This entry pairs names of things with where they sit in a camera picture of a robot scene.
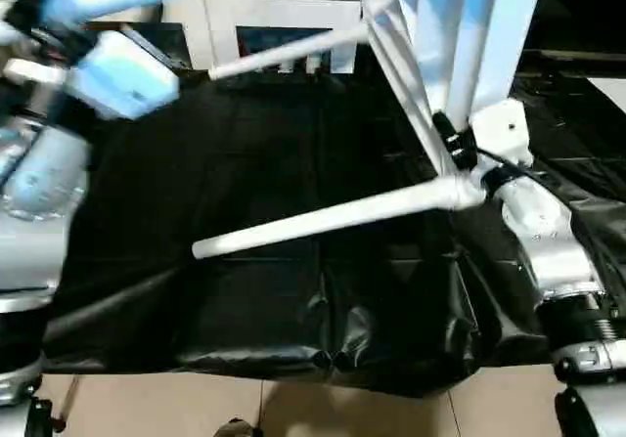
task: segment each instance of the wrinkled plastic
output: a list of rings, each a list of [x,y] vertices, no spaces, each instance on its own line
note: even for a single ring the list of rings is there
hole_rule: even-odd
[[[48,371],[300,377],[407,396],[548,359],[488,203],[194,261],[192,241],[433,176],[375,66],[204,83],[112,124],[75,216]],[[626,116],[585,80],[523,80],[538,167],[626,261]],[[624,285],[606,269],[611,291]]]

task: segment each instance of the white furniture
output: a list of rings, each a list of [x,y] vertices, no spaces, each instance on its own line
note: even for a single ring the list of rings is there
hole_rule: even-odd
[[[239,58],[237,27],[349,28],[361,18],[361,0],[204,0],[213,65]],[[331,52],[335,73],[354,68],[356,44]]]
[[[237,27],[344,29],[361,19],[361,0],[168,0],[164,22],[180,22],[185,30],[192,65],[208,69],[236,60]],[[136,20],[138,10],[103,20]],[[354,68],[356,44],[331,51],[335,73]]]

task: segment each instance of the floor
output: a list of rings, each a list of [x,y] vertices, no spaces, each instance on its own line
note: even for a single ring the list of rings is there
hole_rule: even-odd
[[[39,396],[58,409],[69,375]],[[548,366],[485,369],[424,400],[308,383],[164,373],[83,376],[66,437],[211,437],[232,417],[267,437],[559,437]]]

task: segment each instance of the black cloth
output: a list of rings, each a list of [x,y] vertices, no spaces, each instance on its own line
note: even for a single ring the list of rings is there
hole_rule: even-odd
[[[538,168],[626,262],[626,117],[585,80],[524,79],[515,94]],[[494,202],[193,260],[195,240],[434,176],[376,66],[204,82],[138,122],[100,126],[48,372],[297,377],[421,396],[483,365],[547,361],[536,293]]]

